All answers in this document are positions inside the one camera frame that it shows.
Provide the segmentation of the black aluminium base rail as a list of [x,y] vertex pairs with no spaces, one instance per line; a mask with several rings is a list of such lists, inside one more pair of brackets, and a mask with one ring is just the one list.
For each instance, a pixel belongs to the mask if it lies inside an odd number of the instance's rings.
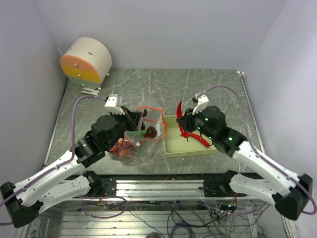
[[232,198],[223,191],[222,174],[99,175],[89,197],[120,196],[126,200],[196,200]]

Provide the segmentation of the round pastel drawer cabinet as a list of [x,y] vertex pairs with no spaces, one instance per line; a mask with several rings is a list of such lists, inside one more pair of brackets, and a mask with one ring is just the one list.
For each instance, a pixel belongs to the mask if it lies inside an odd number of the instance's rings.
[[112,58],[106,46],[98,40],[80,37],[62,55],[60,65],[73,83],[95,90],[109,75]]

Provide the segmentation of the clear zip bag orange zipper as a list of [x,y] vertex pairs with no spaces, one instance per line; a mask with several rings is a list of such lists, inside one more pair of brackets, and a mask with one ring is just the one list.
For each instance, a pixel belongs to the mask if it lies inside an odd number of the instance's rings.
[[154,153],[158,141],[162,140],[167,133],[167,125],[163,115],[164,109],[158,103],[158,101],[154,98],[148,97],[139,105],[137,111],[143,113],[144,109],[148,110],[148,117],[142,117],[141,130],[146,131],[149,126],[153,126],[156,128],[158,134],[155,138],[140,137],[139,145],[137,146],[136,156],[134,158],[127,158],[134,161],[144,161],[150,158],[151,155]]

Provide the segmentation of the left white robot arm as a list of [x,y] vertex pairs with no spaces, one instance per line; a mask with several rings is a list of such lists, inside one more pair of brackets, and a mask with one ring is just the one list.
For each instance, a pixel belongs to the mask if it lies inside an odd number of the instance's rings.
[[103,115],[92,124],[73,149],[34,176],[0,187],[11,225],[23,227],[58,203],[77,196],[95,197],[102,187],[98,175],[88,167],[102,159],[124,137],[125,132],[139,132],[142,112],[121,107],[121,113]]

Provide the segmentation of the white corner clip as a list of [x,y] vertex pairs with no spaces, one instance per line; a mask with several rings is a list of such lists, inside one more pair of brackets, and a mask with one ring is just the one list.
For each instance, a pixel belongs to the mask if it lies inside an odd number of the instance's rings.
[[245,75],[245,73],[243,72],[243,71],[237,71],[237,73],[239,74],[239,75],[241,75],[241,76],[243,76],[243,75]]

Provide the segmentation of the dark purple plum bottom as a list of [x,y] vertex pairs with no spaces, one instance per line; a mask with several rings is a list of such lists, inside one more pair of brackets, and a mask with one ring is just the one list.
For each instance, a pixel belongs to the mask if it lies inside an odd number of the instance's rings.
[[157,130],[153,126],[149,126],[144,134],[144,138],[155,138],[157,136]]

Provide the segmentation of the small white metal bracket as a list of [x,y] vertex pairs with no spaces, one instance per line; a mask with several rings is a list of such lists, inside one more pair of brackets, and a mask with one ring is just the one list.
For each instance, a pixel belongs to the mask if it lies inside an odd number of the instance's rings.
[[84,87],[81,90],[81,94],[83,94],[83,95],[91,95],[91,96],[99,96],[100,95],[100,91],[97,90],[97,89],[91,89],[91,88]]

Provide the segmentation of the cream plastic basket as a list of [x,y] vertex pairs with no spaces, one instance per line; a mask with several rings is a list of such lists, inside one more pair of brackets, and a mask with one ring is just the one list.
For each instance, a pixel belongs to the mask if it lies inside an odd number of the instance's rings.
[[166,136],[162,139],[163,150],[166,157],[187,157],[213,154],[217,152],[214,146],[206,147],[197,139],[181,136],[180,129],[176,122],[176,115],[164,117],[167,125]]

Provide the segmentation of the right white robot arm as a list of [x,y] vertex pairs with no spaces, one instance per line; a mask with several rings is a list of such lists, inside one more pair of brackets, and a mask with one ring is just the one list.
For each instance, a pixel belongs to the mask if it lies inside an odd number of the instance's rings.
[[243,193],[273,205],[289,220],[297,220],[304,213],[313,190],[313,179],[308,174],[301,176],[282,167],[259,149],[243,134],[227,126],[225,114],[216,106],[208,106],[200,112],[181,106],[176,110],[176,122],[182,135],[194,136],[201,143],[207,139],[213,146],[228,157],[240,161],[261,176],[253,179],[235,171],[223,174],[218,184],[224,196]]

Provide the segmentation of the red cherry bunch with leaves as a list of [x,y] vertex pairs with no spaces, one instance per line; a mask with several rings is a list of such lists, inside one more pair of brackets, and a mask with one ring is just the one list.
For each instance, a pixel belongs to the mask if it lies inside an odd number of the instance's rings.
[[137,153],[137,146],[133,145],[126,137],[120,138],[109,151],[117,159],[134,158]]

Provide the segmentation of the green chili pepper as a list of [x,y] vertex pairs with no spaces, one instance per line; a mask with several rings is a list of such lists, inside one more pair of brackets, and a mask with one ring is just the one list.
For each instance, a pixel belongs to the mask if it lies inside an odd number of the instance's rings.
[[141,130],[141,131],[136,131],[135,132],[139,137],[144,137],[146,135],[146,131],[145,130]]

